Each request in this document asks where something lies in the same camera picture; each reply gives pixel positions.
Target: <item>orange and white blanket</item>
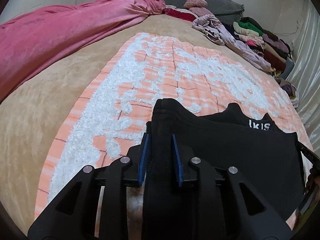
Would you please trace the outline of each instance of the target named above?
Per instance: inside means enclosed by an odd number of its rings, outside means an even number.
[[[215,49],[136,34],[87,86],[60,127],[40,176],[35,217],[83,166],[109,165],[139,144],[159,98],[175,98],[197,115],[221,112],[231,102],[254,119],[268,112],[279,128],[296,131],[312,149],[288,95],[261,74]],[[308,176],[311,163],[305,158],[304,167]]]

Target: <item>maroon garment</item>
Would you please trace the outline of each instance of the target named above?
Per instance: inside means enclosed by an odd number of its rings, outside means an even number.
[[[271,64],[271,67],[276,70],[283,72],[285,70],[285,63],[282,63],[278,58],[276,58],[271,52],[264,50],[264,57],[266,61]]]
[[[179,18],[181,20],[189,21],[189,22],[193,22],[196,19],[196,17],[191,13],[183,13],[183,12],[176,11],[174,9],[166,8],[163,10],[163,12],[166,15]]]

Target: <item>beige blanket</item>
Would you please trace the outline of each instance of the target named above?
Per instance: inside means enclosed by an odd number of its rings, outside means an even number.
[[[60,126],[106,62],[138,32],[172,36],[196,46],[218,49],[257,75],[266,75],[227,47],[211,43],[192,29],[190,22],[166,15],[151,16],[51,65],[0,105],[0,200],[24,233],[34,220],[40,173]]]

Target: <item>metal screw head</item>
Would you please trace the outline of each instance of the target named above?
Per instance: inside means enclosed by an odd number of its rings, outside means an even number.
[[[127,157],[127,156],[124,156],[124,157],[122,157],[122,158],[120,159],[120,161],[121,161],[122,163],[128,163],[128,162],[130,161],[130,158]]]
[[[232,174],[236,174],[238,172],[238,169],[234,166],[229,167],[228,171]]]
[[[198,158],[198,157],[193,157],[193,158],[191,159],[191,162],[194,163],[194,164],[199,164],[199,163],[201,162],[201,159]]]
[[[85,173],[90,173],[92,171],[92,167],[88,165],[88,166],[83,167],[82,170]]]

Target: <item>white curtain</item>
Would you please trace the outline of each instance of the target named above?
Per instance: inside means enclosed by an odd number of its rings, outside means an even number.
[[[296,64],[288,81],[297,87],[299,107],[314,152],[320,156],[320,16],[310,0],[306,0],[302,20],[292,41],[292,57]]]

